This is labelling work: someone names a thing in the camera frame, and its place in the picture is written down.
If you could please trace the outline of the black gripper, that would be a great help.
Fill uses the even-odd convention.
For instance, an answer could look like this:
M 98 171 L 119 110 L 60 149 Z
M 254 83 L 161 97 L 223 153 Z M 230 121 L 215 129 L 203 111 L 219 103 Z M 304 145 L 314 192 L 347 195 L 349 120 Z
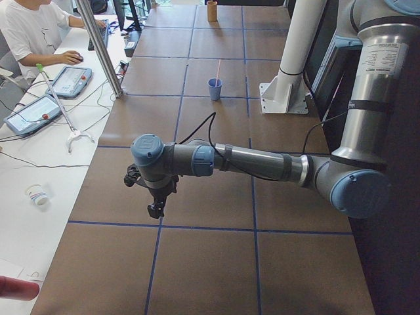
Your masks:
M 147 206 L 149 216 L 152 218 L 162 218 L 165 216 L 164 208 L 167 197 L 171 194 L 177 193 L 177 184 L 179 182 L 178 175 L 169 177 L 168 183 L 160 188 L 150 188 L 149 191 L 154 199 L 154 202 Z

